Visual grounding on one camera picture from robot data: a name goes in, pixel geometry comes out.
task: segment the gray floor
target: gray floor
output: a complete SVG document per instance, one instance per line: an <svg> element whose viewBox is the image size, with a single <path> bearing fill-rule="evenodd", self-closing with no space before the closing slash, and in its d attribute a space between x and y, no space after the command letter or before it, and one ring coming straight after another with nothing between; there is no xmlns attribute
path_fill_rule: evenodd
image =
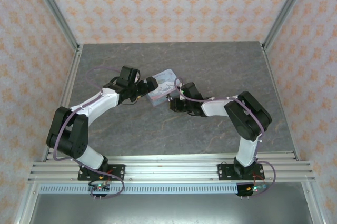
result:
<svg viewBox="0 0 337 224"><path fill-rule="evenodd" d="M195 82L206 96L233 96L250 91L272 116L260 151L290 151L293 144L281 113L258 42L142 43L84 45L71 96L77 105L97 93L85 81L95 66L130 65L142 78L168 68ZM115 75L97 70L103 86ZM174 113L168 103L152 107L146 97L134 106L119 105L90 126L90 145L104 155L156 155L236 152L239 135L226 117L191 117Z"/></svg>
<svg viewBox="0 0 337 224"><path fill-rule="evenodd" d="M310 224L300 183L276 184L266 194L240 200L234 194L39 195L31 224Z"/></svg>

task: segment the granite tabletop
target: granite tabletop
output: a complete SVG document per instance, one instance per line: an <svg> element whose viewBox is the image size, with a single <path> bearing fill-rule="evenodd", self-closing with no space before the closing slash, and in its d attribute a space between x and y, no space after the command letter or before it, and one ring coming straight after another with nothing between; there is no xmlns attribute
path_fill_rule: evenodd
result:
<svg viewBox="0 0 337 224"><path fill-rule="evenodd" d="M270 113L272 123L259 151L292 151L283 117L259 42L85 44L70 106L97 93L85 80L96 66L138 68L142 78L172 69L194 82L204 97L234 96L249 91ZM103 86L116 73L96 70L91 79ZM146 97L133 106L119 105L89 128L90 146L103 155L170 155L237 152L240 137L228 117L192 117Z"/></svg>

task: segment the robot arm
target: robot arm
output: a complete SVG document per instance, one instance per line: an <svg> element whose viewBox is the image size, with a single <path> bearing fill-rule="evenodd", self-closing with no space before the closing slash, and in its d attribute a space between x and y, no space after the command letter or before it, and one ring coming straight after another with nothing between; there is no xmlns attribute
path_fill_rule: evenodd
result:
<svg viewBox="0 0 337 224"><path fill-rule="evenodd" d="M95 170L107 172L107 159L88 145L88 128L100 115L124 100L136 101L158 87L153 77L139 80L138 74L140 77L139 70L123 66L120 76L104 85L102 93L77 106L57 109L48 134L47 145L54 148L63 123L72 112L79 110L67 124L72 126L72 129L63 131L57 149Z"/></svg>
<svg viewBox="0 0 337 224"><path fill-rule="evenodd" d="M234 171L241 179L250 177L256 165L255 155L259 142L258 136L262 133L255 120L236 101L231 99L204 99L197 91L194 83L187 83L180 89L185 97L195 101L180 96L180 98L170 101L171 110L175 112L187 112L192 116L228 116L230 118L240 135L239 150L234 158ZM233 98L241 101L258 119L264 131L267 130L268 125L272 121L271 116L248 91L244 91Z"/></svg>

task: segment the patterned wall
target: patterned wall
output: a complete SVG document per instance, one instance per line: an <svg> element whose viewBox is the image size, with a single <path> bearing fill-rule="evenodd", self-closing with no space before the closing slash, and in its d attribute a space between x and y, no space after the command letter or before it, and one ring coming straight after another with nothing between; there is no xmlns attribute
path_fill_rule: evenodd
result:
<svg viewBox="0 0 337 224"><path fill-rule="evenodd" d="M301 158L337 220L337 0L298 0L269 58Z"/></svg>
<svg viewBox="0 0 337 224"><path fill-rule="evenodd" d="M56 0L79 43L263 41L285 0Z"/></svg>
<svg viewBox="0 0 337 224"><path fill-rule="evenodd" d="M73 51L43 0L0 0L0 216L13 223Z"/></svg>

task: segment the white cable tray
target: white cable tray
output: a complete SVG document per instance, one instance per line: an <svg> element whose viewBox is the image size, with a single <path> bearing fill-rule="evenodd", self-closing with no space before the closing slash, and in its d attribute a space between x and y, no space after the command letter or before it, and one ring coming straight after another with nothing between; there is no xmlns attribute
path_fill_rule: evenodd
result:
<svg viewBox="0 0 337 224"><path fill-rule="evenodd" d="M121 185L110 184L110 190L98 190L113 194ZM88 194L90 186L86 184L41 184L40 194ZM234 183L212 184L125 184L123 194L232 194L237 193Z"/></svg>

